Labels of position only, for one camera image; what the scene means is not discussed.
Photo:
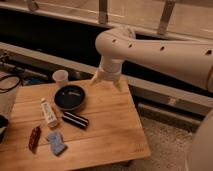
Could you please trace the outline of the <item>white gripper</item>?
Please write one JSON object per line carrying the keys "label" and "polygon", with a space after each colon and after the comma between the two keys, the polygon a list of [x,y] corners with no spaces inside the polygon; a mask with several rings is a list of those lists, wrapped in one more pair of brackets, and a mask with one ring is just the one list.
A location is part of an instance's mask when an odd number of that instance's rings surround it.
{"label": "white gripper", "polygon": [[121,76],[123,61],[102,57],[97,72],[91,78],[90,84],[95,85],[101,80],[113,81],[114,86],[122,92],[122,84],[118,80]]}

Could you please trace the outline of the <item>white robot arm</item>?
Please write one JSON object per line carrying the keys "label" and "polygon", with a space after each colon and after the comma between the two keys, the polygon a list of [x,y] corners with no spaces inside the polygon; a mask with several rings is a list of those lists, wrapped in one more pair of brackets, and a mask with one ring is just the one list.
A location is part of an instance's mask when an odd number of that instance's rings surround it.
{"label": "white robot arm", "polygon": [[[92,81],[119,85],[122,64],[136,63],[213,93],[213,42],[138,40],[132,29],[100,33],[101,55]],[[185,159],[184,171],[213,171],[213,108],[199,126]]]}

